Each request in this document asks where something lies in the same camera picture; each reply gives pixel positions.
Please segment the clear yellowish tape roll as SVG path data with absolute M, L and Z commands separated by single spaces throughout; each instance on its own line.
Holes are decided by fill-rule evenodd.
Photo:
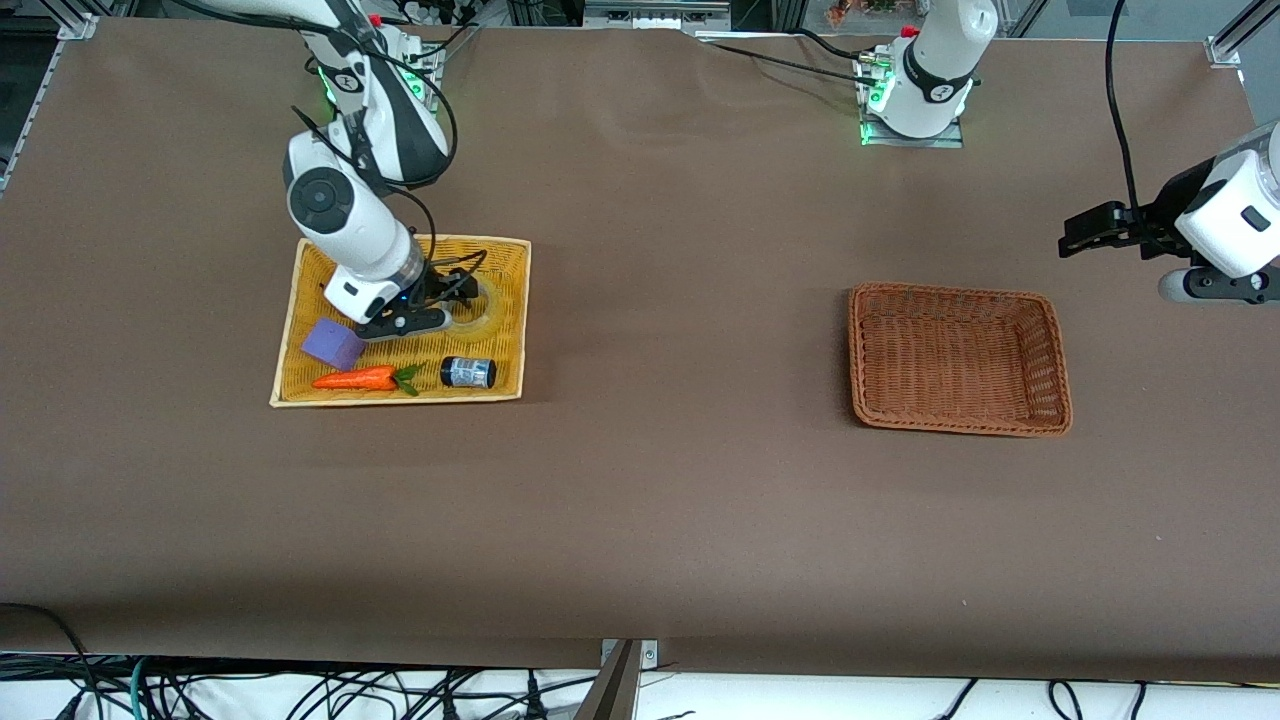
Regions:
M 480 275 L 475 297 L 448 304 L 452 324 L 445 332 L 465 338 L 488 337 L 506 320 L 508 301 L 509 292 L 503 284 Z

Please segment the yellow wicker tray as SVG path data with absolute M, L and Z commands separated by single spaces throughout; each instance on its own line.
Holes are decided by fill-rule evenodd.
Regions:
M 413 378 L 419 396 L 401 392 L 362 392 L 315 389 L 311 384 L 333 369 L 311 359 L 300 348 L 305 336 L 320 318 L 329 318 L 349 327 L 348 318 L 338 313 L 323 296 L 324 286 L 335 269 L 308 240 L 301 240 L 294 254 L 291 296 L 282 334 L 275 375 L 273 407 L 351 407 L 396 406 L 411 404 L 481 404 L 520 398 L 524 393 L 526 327 L 532 250 L 525 240 L 475 234 L 442 234 L 436 260 L 444 268 L 470 266 L 467 256 L 486 254 L 476 278 L 485 275 L 503 284 L 509 292 L 506 320 L 488 337 L 465 338 L 438 331 L 406 340 L 370 343 L 358 366 L 420 364 Z M 438 375 L 445 356 L 489 357 L 498 365 L 498 380 L 492 389 L 445 388 Z

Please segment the small black jar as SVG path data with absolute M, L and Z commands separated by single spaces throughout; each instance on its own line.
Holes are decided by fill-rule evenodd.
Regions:
M 489 357 L 445 356 L 438 375 L 445 388 L 492 389 L 498 380 L 498 365 Z

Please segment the purple foam cube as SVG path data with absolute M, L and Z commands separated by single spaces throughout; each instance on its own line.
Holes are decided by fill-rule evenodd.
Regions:
M 353 370 L 366 347 L 352 328 L 324 316 L 315 322 L 300 346 L 303 354 L 338 372 Z

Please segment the orange toy carrot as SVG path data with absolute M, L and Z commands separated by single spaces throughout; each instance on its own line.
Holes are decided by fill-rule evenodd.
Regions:
M 376 365 L 348 372 L 333 372 L 312 382 L 315 389 L 362 391 L 362 392 L 401 392 L 410 397 L 419 396 L 413 378 L 421 369 L 420 364 L 408 366 Z

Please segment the brown wicker basket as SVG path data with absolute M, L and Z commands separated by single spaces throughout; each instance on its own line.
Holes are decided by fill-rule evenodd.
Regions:
M 849 292 L 847 318 L 852 410 L 869 427 L 1027 438 L 1073 427 L 1043 295 L 867 282 Z

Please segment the fabric table cover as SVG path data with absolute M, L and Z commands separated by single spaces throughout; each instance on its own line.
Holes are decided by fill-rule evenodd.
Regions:
M 931 151 L 675 31 L 483 29 L 422 196 L 531 243 L 524 397 L 274 409 L 305 58 L 67 46 L 0 199 L 0 602 L 109 653 L 1280 680 L 1280 307 L 1059 258 L 1124 192 L 1098 44 L 992 45 Z M 1043 295 L 1071 429 L 860 421 L 867 282 Z

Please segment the orange background item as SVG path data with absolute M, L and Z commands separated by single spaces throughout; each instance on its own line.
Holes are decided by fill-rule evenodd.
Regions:
M 900 0 L 831 0 L 824 18 L 832 28 L 838 28 L 850 18 L 868 20 L 896 14 L 899 5 Z

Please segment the grey background box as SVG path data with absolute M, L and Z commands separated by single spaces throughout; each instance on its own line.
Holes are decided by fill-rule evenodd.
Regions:
M 581 14 L 593 29 L 732 29 L 730 0 L 582 0 Z

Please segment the aluminium frame profile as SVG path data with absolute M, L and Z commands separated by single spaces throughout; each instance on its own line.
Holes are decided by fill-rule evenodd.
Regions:
M 1216 35 L 1204 41 L 1211 65 L 1238 67 L 1240 50 L 1277 18 L 1280 18 L 1280 0 L 1248 0 Z

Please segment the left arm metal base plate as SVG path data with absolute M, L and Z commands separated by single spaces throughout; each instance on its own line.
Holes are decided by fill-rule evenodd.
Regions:
M 892 131 L 877 117 L 860 119 L 860 136 L 864 146 L 893 146 L 906 149 L 961 149 L 963 131 L 957 120 L 952 120 L 942 133 L 928 138 L 913 138 Z

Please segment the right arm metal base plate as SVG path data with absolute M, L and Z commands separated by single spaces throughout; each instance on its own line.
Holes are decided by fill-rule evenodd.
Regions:
M 438 114 L 440 108 L 439 99 L 422 78 L 426 78 L 436 87 L 442 87 L 447 59 L 443 44 L 424 41 L 416 36 L 406 36 L 399 41 L 396 55 L 410 67 L 410 69 L 401 68 L 399 73 L 413 96 L 431 114 Z

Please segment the metal frame post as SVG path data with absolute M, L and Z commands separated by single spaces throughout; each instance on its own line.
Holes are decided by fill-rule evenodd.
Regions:
M 596 674 L 573 720 L 635 720 L 640 667 L 640 648 L 635 641 L 621 639 L 608 662 Z

